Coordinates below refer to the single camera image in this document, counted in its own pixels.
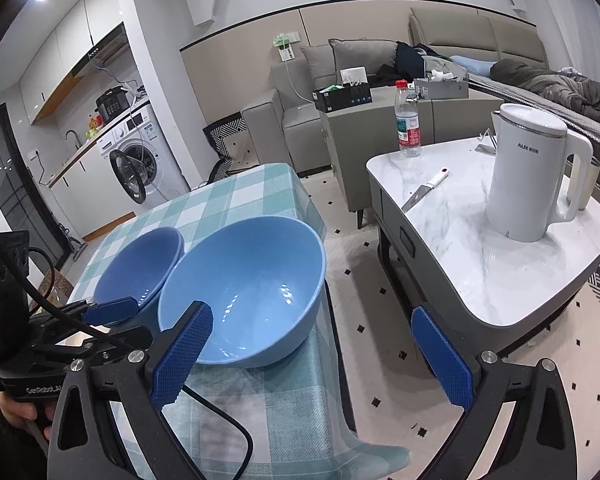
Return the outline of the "right hand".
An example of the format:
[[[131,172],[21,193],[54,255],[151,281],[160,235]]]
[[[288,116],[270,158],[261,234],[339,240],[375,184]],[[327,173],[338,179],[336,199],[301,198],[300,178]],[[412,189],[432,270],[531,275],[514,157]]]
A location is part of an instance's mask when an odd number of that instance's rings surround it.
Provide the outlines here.
[[[12,426],[19,429],[27,428],[27,421],[35,422],[38,419],[38,411],[32,403],[17,402],[8,393],[0,391],[0,410],[4,419]],[[48,425],[44,428],[43,434],[46,440],[52,434],[52,422],[56,412],[56,402],[45,404],[45,417]]]

